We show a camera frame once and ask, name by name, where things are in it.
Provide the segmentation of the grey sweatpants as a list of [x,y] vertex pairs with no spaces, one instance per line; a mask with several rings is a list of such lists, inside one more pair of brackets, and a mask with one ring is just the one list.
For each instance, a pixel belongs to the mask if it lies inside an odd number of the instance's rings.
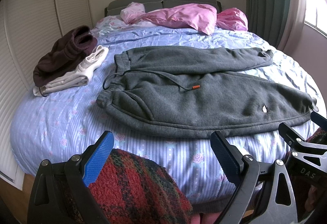
[[97,105],[131,130],[169,138],[225,137],[298,126],[316,100],[307,93],[247,74],[270,66],[260,48],[142,47],[117,54]]

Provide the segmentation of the maroon folded garment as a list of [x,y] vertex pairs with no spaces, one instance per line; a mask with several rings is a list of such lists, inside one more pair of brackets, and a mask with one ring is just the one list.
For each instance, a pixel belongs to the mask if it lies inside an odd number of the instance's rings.
[[51,51],[43,56],[33,71],[36,87],[42,87],[63,76],[89,56],[97,46],[97,39],[90,34],[88,26],[75,28],[53,45]]

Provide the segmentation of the white folded garment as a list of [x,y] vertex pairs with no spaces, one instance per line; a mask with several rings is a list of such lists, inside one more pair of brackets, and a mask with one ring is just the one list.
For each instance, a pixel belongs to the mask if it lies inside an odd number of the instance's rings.
[[98,45],[73,71],[69,71],[63,76],[57,77],[45,86],[33,87],[34,96],[46,97],[53,92],[87,85],[93,78],[94,71],[98,69],[106,59],[108,52],[109,48]]

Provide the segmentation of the grey padded headboard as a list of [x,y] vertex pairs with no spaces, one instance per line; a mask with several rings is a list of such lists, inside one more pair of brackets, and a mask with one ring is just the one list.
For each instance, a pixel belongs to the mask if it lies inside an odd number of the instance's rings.
[[151,12],[161,8],[172,8],[189,3],[209,4],[217,9],[217,13],[222,12],[221,3],[217,0],[114,0],[105,8],[104,16],[119,15],[121,10],[132,2],[142,3],[145,7],[145,12]]

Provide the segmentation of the white louvered closet doors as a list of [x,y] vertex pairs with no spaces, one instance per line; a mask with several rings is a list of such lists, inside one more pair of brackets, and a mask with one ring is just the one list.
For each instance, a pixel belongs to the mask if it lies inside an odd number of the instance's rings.
[[39,59],[81,25],[92,25],[89,0],[1,0],[1,179],[18,190],[24,172],[12,153],[12,118]]

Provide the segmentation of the bright window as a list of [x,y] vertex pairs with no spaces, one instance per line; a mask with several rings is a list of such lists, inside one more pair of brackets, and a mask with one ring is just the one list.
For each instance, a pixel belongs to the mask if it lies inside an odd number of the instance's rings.
[[306,0],[305,22],[326,36],[326,0]]

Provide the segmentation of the pink crumpled blanket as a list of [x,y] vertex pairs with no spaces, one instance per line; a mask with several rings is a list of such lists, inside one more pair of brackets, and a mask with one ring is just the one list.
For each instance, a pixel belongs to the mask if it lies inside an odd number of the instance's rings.
[[247,31],[248,19],[237,8],[229,8],[220,13],[209,4],[190,3],[172,8],[162,8],[145,12],[141,3],[130,3],[120,12],[126,24],[150,22],[168,28],[193,28],[211,35],[215,27],[231,31]]

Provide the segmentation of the green curtain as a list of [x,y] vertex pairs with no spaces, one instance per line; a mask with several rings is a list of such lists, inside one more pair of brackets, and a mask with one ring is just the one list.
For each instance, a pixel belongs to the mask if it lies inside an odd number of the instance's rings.
[[290,54],[304,28],[306,0],[246,0],[249,31]]

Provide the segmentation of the red plaid fuzzy garment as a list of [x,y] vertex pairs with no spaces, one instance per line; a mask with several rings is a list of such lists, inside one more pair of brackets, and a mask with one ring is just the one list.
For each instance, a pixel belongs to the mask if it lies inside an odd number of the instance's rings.
[[89,190],[110,223],[191,223],[192,205],[166,169],[121,149]]

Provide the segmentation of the blue floral bedspread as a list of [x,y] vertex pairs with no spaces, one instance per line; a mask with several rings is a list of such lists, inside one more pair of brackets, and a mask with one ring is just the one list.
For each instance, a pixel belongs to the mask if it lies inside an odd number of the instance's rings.
[[108,55],[91,82],[45,97],[29,93],[11,125],[22,170],[67,161],[104,131],[115,148],[164,167],[197,207],[223,207],[234,192],[210,144],[219,131],[241,153],[272,163],[288,146],[281,123],[308,138],[326,114],[313,78],[247,31],[153,27],[103,33]]

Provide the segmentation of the floral pastel pillow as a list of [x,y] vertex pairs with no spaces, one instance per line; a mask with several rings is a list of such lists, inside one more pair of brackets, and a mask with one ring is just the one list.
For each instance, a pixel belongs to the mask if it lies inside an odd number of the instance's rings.
[[141,21],[137,22],[136,24],[126,24],[120,18],[120,16],[106,16],[95,24],[95,27],[90,30],[90,33],[92,36],[98,38],[109,33],[116,33],[134,29],[153,28],[156,26],[156,24],[153,24],[148,21]]

